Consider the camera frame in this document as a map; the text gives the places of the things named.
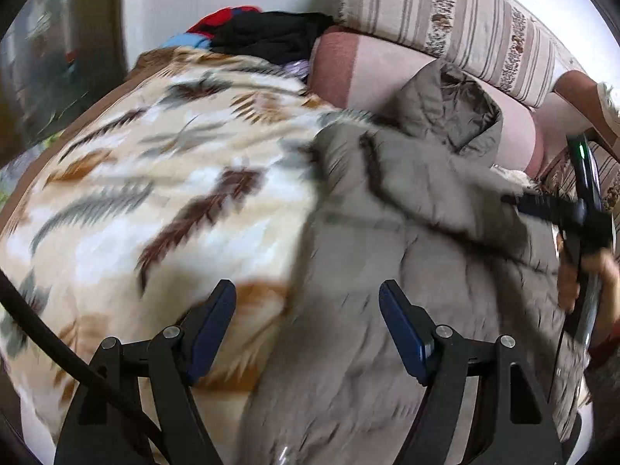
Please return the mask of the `person's right hand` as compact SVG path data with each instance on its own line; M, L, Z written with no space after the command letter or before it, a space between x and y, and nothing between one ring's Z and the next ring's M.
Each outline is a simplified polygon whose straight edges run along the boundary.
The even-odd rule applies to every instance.
M599 310L591 339L591 347L594 348L613 335L619 321L619 266L614 254L603 249L583 257L581 268L589 275L599 276L602 282ZM579 298L580 287L577 267L564 249L560 250L557 290L558 305L562 311L571 314Z

